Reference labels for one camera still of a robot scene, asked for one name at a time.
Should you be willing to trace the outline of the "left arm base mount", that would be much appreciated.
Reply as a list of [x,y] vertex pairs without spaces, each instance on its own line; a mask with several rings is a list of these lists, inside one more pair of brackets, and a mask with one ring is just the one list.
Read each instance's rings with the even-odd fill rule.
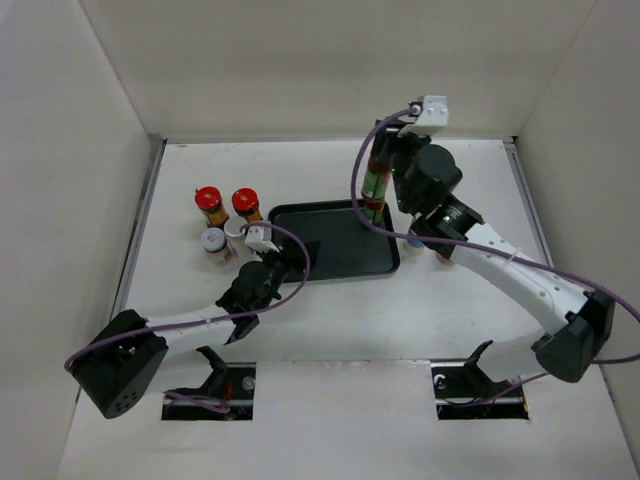
[[164,396],[164,421],[251,421],[256,389],[256,363],[227,363],[211,347],[197,352],[209,374],[195,387],[174,388]]

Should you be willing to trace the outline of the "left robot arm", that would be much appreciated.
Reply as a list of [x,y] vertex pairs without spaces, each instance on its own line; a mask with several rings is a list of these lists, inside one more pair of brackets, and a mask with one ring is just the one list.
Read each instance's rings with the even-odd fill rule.
[[187,401],[226,414],[217,397],[228,366],[217,348],[246,338],[260,314],[284,302],[279,289],[291,275],[307,278],[317,261],[316,243],[285,242],[242,265],[230,287],[216,300],[220,317],[193,312],[174,324],[118,313],[88,346],[65,363],[66,371],[106,419],[122,416],[147,393]]

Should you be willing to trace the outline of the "silver lid white jar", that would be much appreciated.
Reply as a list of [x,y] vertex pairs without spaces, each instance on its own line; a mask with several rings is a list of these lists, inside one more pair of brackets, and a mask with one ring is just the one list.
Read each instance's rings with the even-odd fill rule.
[[224,224],[224,234],[234,255],[241,262],[252,259],[252,252],[245,244],[245,234],[241,228],[246,224],[242,217],[229,218]]

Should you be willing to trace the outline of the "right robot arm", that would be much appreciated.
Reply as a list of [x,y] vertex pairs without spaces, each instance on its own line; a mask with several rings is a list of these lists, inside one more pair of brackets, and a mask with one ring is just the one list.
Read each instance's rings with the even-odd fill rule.
[[520,253],[459,200],[454,189],[462,172],[429,134],[396,120],[376,135],[372,154],[390,172],[399,210],[414,218],[413,237],[488,281],[539,325],[531,334],[481,344],[466,361],[466,388],[487,395],[520,374],[581,380],[611,335],[613,296]]

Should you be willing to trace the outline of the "yellow cap sauce bottle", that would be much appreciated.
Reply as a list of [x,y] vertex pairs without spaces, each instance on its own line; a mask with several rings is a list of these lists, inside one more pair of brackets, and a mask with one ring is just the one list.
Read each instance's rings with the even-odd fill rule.
[[374,225],[379,225],[383,220],[386,191],[392,171],[390,146],[391,140],[387,133],[380,132],[376,135],[361,187],[363,214]]

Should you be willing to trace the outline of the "white jar red label lid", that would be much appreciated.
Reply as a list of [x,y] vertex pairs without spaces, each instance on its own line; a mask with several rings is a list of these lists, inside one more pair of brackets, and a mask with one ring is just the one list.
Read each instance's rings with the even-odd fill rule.
[[200,237],[201,246],[209,259],[214,265],[226,264],[232,253],[228,246],[227,238],[224,232],[217,227],[206,229]]

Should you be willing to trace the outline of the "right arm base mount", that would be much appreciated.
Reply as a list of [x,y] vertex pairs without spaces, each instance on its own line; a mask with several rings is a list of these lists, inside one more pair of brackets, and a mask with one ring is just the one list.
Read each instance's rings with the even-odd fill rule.
[[439,420],[528,420],[528,407],[521,387],[508,390],[513,381],[493,382],[478,367],[481,354],[491,345],[482,343],[463,361],[431,364],[436,415]]

